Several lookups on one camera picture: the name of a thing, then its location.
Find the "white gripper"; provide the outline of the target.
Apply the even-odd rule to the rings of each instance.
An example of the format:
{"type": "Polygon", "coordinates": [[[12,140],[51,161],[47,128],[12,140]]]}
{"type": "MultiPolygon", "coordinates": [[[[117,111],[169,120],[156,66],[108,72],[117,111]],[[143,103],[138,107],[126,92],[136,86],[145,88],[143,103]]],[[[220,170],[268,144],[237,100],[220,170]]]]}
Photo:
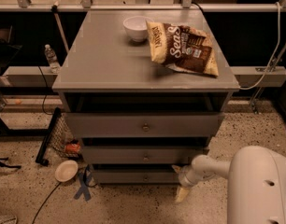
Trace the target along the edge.
{"type": "Polygon", "coordinates": [[[201,175],[191,166],[178,166],[173,164],[173,170],[178,175],[180,186],[177,187],[175,202],[181,203],[190,193],[190,188],[201,180],[201,175]]]}

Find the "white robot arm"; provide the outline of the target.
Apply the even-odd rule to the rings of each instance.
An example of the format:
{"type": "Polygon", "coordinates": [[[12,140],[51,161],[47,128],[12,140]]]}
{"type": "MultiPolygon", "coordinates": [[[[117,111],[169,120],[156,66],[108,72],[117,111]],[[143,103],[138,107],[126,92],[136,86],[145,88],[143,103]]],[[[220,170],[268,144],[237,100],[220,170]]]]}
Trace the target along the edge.
{"type": "Polygon", "coordinates": [[[227,224],[286,224],[286,157],[258,146],[241,148],[230,161],[198,155],[174,171],[180,203],[201,181],[228,180],[227,224]]]}

